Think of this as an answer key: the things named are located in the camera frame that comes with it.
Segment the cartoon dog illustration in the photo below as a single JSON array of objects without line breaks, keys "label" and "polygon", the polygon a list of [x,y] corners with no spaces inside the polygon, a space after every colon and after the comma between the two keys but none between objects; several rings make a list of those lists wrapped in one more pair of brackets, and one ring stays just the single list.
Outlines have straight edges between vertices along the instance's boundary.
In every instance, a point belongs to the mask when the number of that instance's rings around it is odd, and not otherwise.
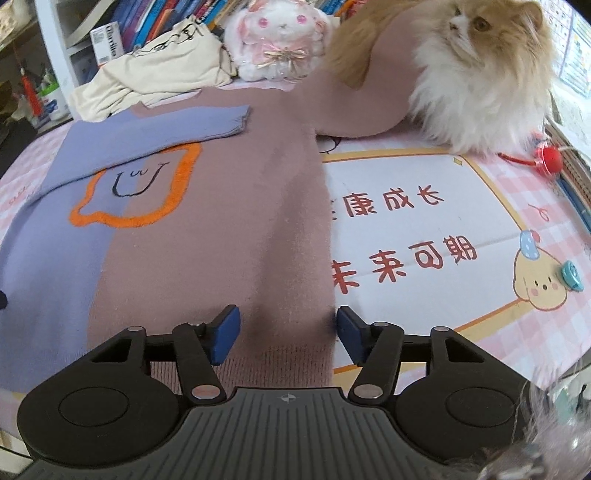
[{"label": "cartoon dog illustration", "polygon": [[536,245],[539,240],[536,232],[521,232],[521,248],[513,267],[513,290],[521,300],[531,303],[537,310],[549,312],[564,304],[567,289],[560,273],[561,263]]}]

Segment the red chinese characters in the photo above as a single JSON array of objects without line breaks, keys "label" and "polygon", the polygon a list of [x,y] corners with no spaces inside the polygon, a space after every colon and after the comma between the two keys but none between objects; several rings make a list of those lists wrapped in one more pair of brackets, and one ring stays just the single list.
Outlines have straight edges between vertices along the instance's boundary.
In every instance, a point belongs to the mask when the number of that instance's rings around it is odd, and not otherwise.
[{"label": "red chinese characters", "polygon": [[346,277],[355,275],[357,273],[355,270],[349,270],[347,272],[343,272],[341,270],[341,268],[348,267],[349,265],[351,265],[351,262],[337,262],[336,260],[333,260],[332,264],[332,268],[335,271],[335,273],[333,273],[335,287],[338,285],[343,295],[347,295],[349,293],[349,287],[359,287],[357,282],[346,279]]},{"label": "red chinese characters", "polygon": [[[443,198],[438,196],[439,192],[431,188],[431,185],[427,185],[425,188],[419,185],[417,196],[421,197],[428,205],[438,205],[443,202]],[[377,213],[374,201],[368,195],[367,193],[352,193],[343,197],[347,214],[350,217],[369,216],[370,213]],[[396,189],[390,188],[388,192],[382,194],[382,197],[384,198],[386,208],[390,212],[400,210],[404,207],[415,208],[409,196],[401,187]]]},{"label": "red chinese characters", "polygon": [[405,195],[401,188],[390,189],[390,191],[384,193],[383,196],[384,201],[386,202],[386,207],[388,207],[388,210],[390,211],[398,210],[399,208],[406,206],[414,208],[414,205],[408,200],[408,195]]},{"label": "red chinese characters", "polygon": [[367,198],[367,193],[352,193],[343,197],[343,201],[350,217],[377,213],[374,209],[374,201]]},{"label": "red chinese characters", "polygon": [[421,242],[419,244],[414,244],[408,247],[409,250],[413,250],[419,248],[414,253],[414,258],[417,261],[419,267],[422,268],[436,268],[440,269],[443,268],[443,257],[439,254],[439,252],[433,246],[433,241],[431,242]]},{"label": "red chinese characters", "polygon": [[460,260],[475,260],[478,256],[476,248],[474,248],[470,241],[463,235],[458,235],[455,238],[450,235],[443,239],[443,243],[456,259],[456,264],[458,264]]},{"label": "red chinese characters", "polygon": [[[443,244],[447,247],[450,254],[455,259],[456,265],[460,260],[476,260],[478,253],[476,248],[464,235],[448,236],[443,239]],[[444,260],[441,253],[438,252],[435,242],[426,241],[420,242],[408,247],[414,253],[415,261],[421,268],[434,268],[440,270],[443,268]],[[379,268],[372,270],[373,273],[379,273],[378,283],[383,283],[386,279],[391,283],[396,283],[398,277],[406,277],[407,273],[402,270],[404,264],[394,255],[396,250],[378,250],[378,253],[373,254],[369,259]],[[337,262],[333,260],[332,269],[333,280],[335,287],[338,286],[343,295],[349,293],[350,287],[359,287],[359,283],[352,279],[348,279],[357,274],[356,270],[343,271],[343,267],[349,267],[351,262]]]},{"label": "red chinese characters", "polygon": [[418,186],[417,196],[422,197],[429,205],[437,205],[439,202],[444,201],[441,197],[437,196],[438,194],[439,192],[437,190],[431,191],[431,185],[427,185],[425,188],[422,188],[420,185]]},{"label": "red chinese characters", "polygon": [[369,257],[376,265],[381,265],[380,268],[374,270],[374,273],[380,273],[379,282],[382,283],[386,277],[390,279],[391,282],[396,282],[396,275],[401,277],[406,277],[406,273],[402,270],[399,270],[404,266],[403,263],[400,262],[398,258],[390,258],[390,255],[394,255],[396,250],[390,250],[388,252],[382,252],[381,250],[378,251],[375,255]]}]

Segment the cream cloth bag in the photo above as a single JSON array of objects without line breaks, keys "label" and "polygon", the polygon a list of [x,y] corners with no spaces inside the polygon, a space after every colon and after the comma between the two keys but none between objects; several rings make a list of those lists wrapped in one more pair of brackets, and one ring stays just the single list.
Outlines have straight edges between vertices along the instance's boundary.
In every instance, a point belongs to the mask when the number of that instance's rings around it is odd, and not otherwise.
[{"label": "cream cloth bag", "polygon": [[144,105],[209,86],[227,85],[235,69],[207,26],[190,17],[145,47],[105,63],[89,83],[70,95],[82,120],[98,122]]}]

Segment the cat eye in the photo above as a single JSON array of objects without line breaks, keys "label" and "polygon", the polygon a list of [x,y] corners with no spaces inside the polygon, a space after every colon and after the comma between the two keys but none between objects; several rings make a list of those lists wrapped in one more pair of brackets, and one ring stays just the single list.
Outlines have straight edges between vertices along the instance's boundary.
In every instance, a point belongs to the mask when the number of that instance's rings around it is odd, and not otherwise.
[{"label": "cat eye", "polygon": [[473,22],[474,28],[479,32],[485,32],[491,29],[491,24],[482,17],[476,17]]}]

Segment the pink and white plush bunny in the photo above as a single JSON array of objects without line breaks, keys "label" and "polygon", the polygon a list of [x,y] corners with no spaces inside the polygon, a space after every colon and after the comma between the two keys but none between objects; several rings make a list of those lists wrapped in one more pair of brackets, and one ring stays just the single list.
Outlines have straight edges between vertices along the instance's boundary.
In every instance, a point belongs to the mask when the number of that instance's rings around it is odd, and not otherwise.
[{"label": "pink and white plush bunny", "polygon": [[243,80],[296,79],[320,63],[334,28],[304,0],[255,0],[228,19],[224,43]]}]

